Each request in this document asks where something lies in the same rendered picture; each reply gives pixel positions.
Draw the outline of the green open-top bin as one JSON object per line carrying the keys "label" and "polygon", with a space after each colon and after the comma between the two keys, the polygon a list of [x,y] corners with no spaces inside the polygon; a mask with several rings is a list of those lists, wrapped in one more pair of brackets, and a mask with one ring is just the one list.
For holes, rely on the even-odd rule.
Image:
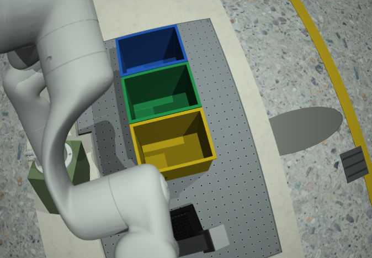
{"label": "green open-top bin", "polygon": [[121,77],[121,83],[129,124],[202,107],[188,61]]}

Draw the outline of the yellow open bin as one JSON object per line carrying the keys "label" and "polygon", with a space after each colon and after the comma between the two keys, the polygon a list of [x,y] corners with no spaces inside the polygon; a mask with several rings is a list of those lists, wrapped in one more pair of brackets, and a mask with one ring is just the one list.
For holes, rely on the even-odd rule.
{"label": "yellow open bin", "polygon": [[166,181],[208,171],[217,159],[202,107],[129,125],[138,165],[156,166]]}

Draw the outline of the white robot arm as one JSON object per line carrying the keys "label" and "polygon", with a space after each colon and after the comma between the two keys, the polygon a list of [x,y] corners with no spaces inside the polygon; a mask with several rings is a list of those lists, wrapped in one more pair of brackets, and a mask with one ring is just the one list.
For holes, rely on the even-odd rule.
{"label": "white robot arm", "polygon": [[[3,89],[33,148],[24,155],[44,175],[72,234],[97,240],[127,232],[114,258],[179,258],[230,244],[224,224],[175,240],[167,182],[154,165],[73,185],[66,138],[114,81],[93,0],[0,0],[0,54],[5,53],[12,67]],[[45,87],[50,103],[40,97]]]}

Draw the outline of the blue open-top bin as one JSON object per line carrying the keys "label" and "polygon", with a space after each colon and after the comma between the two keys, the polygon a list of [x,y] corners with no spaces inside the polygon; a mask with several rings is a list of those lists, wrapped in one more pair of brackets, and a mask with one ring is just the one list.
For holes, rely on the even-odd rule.
{"label": "blue open-top bin", "polygon": [[176,24],[120,37],[115,42],[121,77],[188,61]]}

